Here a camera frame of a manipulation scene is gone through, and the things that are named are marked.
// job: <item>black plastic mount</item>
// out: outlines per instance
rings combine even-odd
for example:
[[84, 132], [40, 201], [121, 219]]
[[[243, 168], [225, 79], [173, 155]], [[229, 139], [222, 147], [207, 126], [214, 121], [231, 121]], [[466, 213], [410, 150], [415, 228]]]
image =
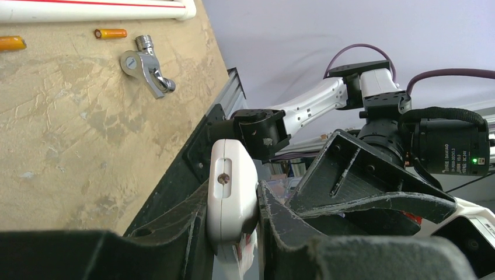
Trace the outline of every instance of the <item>black plastic mount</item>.
[[220, 104], [216, 104], [206, 116], [204, 124], [194, 133], [191, 143], [184, 151], [184, 160], [200, 182], [210, 176], [211, 148], [214, 142], [208, 140], [209, 129], [212, 125], [223, 121], [225, 121], [224, 109]]
[[210, 174], [211, 145], [207, 141], [208, 124], [221, 122], [224, 110], [216, 104], [205, 115], [166, 170], [160, 182], [127, 228], [124, 236], [160, 217], [192, 195]]
[[337, 110], [351, 110], [362, 108], [362, 92], [360, 85], [360, 75], [363, 72], [386, 68], [391, 69], [390, 61], [372, 61], [356, 64], [342, 65], [328, 71], [326, 78], [343, 77], [347, 86], [347, 105]]
[[403, 167], [410, 146], [399, 133], [398, 121], [411, 106], [411, 97], [405, 91], [366, 97], [364, 111], [359, 113], [360, 118], [366, 118], [366, 124], [358, 134], [359, 140], [379, 149]]
[[214, 255], [206, 235], [207, 197], [205, 182], [128, 237], [104, 230], [2, 232], [0, 279], [210, 280]]
[[456, 210], [453, 197], [339, 129], [286, 205], [302, 218], [349, 213], [346, 219], [351, 223], [382, 235], [412, 235], [419, 230], [402, 212], [438, 223]]
[[[311, 189], [325, 187], [323, 182]], [[346, 228], [342, 217], [322, 216], [330, 219], [315, 229], [281, 204], [264, 181], [258, 186], [258, 201], [260, 279], [477, 279], [464, 255], [445, 239], [366, 236], [355, 230], [327, 236], [321, 228]], [[305, 203], [311, 204], [309, 197]]]
[[237, 139], [254, 159], [268, 160], [289, 145], [291, 135], [285, 130], [285, 112], [268, 109], [242, 109], [227, 121], [208, 128], [208, 140]]

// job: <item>white ceiling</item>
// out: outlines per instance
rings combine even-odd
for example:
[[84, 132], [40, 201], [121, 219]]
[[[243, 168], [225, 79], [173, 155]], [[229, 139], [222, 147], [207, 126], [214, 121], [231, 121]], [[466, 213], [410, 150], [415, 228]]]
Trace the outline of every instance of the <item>white ceiling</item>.
[[[439, 68], [495, 68], [495, 1], [204, 0], [228, 67], [237, 67], [249, 107], [287, 101], [310, 89], [332, 56], [354, 43], [383, 49], [405, 89], [420, 72]], [[366, 48], [336, 65], [381, 56]], [[495, 81], [435, 78], [414, 87], [414, 108], [495, 100]], [[295, 140], [336, 128], [360, 127], [356, 111], [332, 111]]]

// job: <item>textured plaster wall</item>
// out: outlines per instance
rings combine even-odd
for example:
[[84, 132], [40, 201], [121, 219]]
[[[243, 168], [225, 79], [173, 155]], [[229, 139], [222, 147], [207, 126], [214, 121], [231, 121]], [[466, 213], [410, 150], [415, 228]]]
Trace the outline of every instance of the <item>textured plaster wall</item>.
[[[28, 45], [0, 53], [0, 230], [125, 231], [227, 80], [196, 3], [187, 22], [0, 25]], [[95, 28], [129, 36], [100, 41]], [[177, 83], [161, 100], [118, 64], [142, 34]]]

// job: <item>faucet spout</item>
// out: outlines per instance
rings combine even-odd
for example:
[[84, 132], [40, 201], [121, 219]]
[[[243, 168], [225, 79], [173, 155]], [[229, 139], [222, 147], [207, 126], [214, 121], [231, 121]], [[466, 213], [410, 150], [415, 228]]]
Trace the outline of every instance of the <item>faucet spout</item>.
[[120, 57], [122, 70], [130, 76], [142, 80], [156, 99], [175, 90], [173, 80], [165, 78], [160, 63], [155, 56], [154, 45], [149, 35], [135, 39], [138, 51], [126, 51]]

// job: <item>robotic arm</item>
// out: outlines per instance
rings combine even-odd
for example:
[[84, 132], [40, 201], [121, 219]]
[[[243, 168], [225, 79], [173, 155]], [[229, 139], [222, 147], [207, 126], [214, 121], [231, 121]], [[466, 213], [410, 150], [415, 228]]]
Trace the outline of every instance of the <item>robotic arm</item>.
[[[404, 170], [405, 166], [414, 166], [423, 178], [416, 183], [411, 183], [411, 186], [416, 187], [407, 186], [407, 182], [419, 179], [412, 179], [411, 174], [408, 175], [404, 170], [405, 173], [398, 175], [401, 178], [397, 181], [399, 182], [398, 188], [388, 190], [394, 191], [394, 194], [384, 192], [384, 197], [388, 196], [385, 200], [390, 201], [389, 208], [374, 209], [383, 208], [383, 206], [369, 206], [345, 211], [345, 207], [340, 206], [340, 213], [348, 212], [344, 218], [345, 222], [357, 225], [364, 230], [363, 232], [370, 235], [445, 237], [465, 253], [478, 277], [493, 272], [488, 268], [490, 265], [480, 258], [481, 255], [473, 254], [472, 251], [471, 253], [465, 252], [463, 248], [468, 240], [468, 243], [471, 242], [468, 246], [471, 250], [474, 246], [478, 248], [482, 246], [483, 254], [495, 257], [495, 231], [493, 231], [495, 216], [486, 208], [450, 197], [441, 191], [441, 185], [431, 176], [431, 173], [472, 176], [487, 174], [490, 147], [495, 143], [489, 140], [486, 121], [473, 112], [455, 108], [432, 107], [413, 110], [409, 87], [408, 91], [399, 89], [392, 80], [389, 67], [388, 61], [337, 67], [331, 69], [327, 78], [317, 86], [295, 99], [267, 109], [240, 110], [234, 113], [230, 120], [211, 126], [208, 135], [215, 145], [210, 170], [208, 235], [210, 240], [214, 240], [212, 244], [214, 250], [217, 249], [218, 259], [225, 267], [229, 267], [227, 271], [230, 273], [233, 271], [234, 276], [231, 279], [242, 279], [245, 270], [242, 269], [243, 257], [239, 254], [239, 248], [243, 247], [246, 236], [256, 236], [256, 223], [253, 223], [253, 217], [258, 217], [260, 212], [256, 204], [259, 199], [256, 197], [256, 189], [258, 192], [260, 189], [254, 183], [257, 181], [257, 176], [254, 163], [250, 158], [260, 160], [272, 158], [276, 152], [289, 144], [291, 137], [301, 128], [330, 110], [358, 108], [364, 109], [359, 115], [360, 118], [365, 118], [367, 123], [360, 130], [357, 139], [351, 141], [357, 149], [351, 153], [346, 151], [347, 147], [344, 143], [337, 143], [342, 141], [339, 137], [345, 132], [336, 131], [327, 144], [331, 149], [321, 151], [317, 163], [312, 164], [299, 184], [296, 198], [290, 200], [286, 206], [294, 209], [299, 216], [307, 218], [338, 214], [339, 211], [336, 212], [336, 210], [332, 210], [333, 212], [318, 210], [320, 212], [310, 213], [312, 210], [307, 209], [308, 207], [300, 208], [299, 212], [296, 210], [298, 203], [301, 203], [304, 198], [304, 189], [306, 189], [305, 194], [310, 195], [307, 190], [315, 184], [314, 180], [318, 172], [340, 177], [339, 181], [334, 182], [335, 185], [329, 184], [328, 189], [331, 191], [325, 203], [310, 204], [312, 207], [318, 206], [318, 209], [321, 209], [322, 207], [331, 208], [328, 205], [351, 204], [353, 195], [366, 192], [363, 191], [367, 188], [364, 185], [344, 183], [347, 175], [345, 173], [351, 173], [353, 165], [359, 165], [360, 170], [385, 181], [387, 181], [385, 179], [387, 176], [395, 176], [389, 168], [398, 168], [397, 171], [400, 172], [399, 170]], [[364, 156], [364, 151], [368, 150], [370, 153]], [[352, 158], [349, 163], [342, 165], [342, 170], [347, 171], [339, 170], [341, 167], [337, 166], [341, 161], [337, 160], [337, 153], [342, 154], [342, 152], [348, 152], [346, 157]], [[337, 170], [328, 169], [330, 166], [323, 167], [321, 161], [324, 156], [335, 158], [334, 166], [337, 166]], [[376, 162], [377, 159], [383, 160], [384, 166], [389, 167], [381, 166], [381, 163]], [[224, 166], [232, 166], [229, 168], [236, 166], [237, 171], [230, 173]], [[225, 176], [231, 181], [219, 185], [218, 182], [224, 182], [221, 177]], [[364, 178], [364, 175], [355, 176], [354, 180]], [[217, 189], [222, 187], [223, 196], [215, 195], [221, 193]], [[381, 187], [376, 188], [375, 191], [368, 190], [370, 191], [368, 196], [361, 197], [360, 201], [371, 200], [369, 195], [384, 191]], [[339, 192], [346, 191], [348, 192], [344, 195], [346, 200], [340, 200], [340, 204], [333, 204], [339, 200]], [[447, 204], [452, 202], [453, 204], [451, 207], [445, 207], [442, 210], [443, 213], [438, 213], [438, 204], [431, 204], [436, 205], [434, 207], [437, 208], [432, 209], [431, 212], [436, 211], [440, 214], [439, 216], [433, 214], [429, 216], [428, 209], [423, 209], [423, 215], [418, 215], [421, 211], [416, 212], [416, 209], [410, 205], [404, 204], [403, 208], [392, 207], [396, 192], [430, 195], [436, 199], [445, 200]], [[411, 199], [411, 205], [417, 203], [412, 198], [408, 199]], [[384, 220], [380, 225], [369, 223], [369, 221], [380, 219]], [[424, 227], [421, 227], [422, 219], [426, 224]], [[467, 225], [472, 226], [468, 227], [470, 230], [465, 230], [464, 235], [452, 235], [452, 232], [456, 232], [455, 230], [445, 230], [453, 224], [452, 221], [456, 221], [456, 225], [462, 223], [464, 228], [467, 228]], [[384, 230], [387, 227], [389, 229], [396, 227], [396, 231]]]

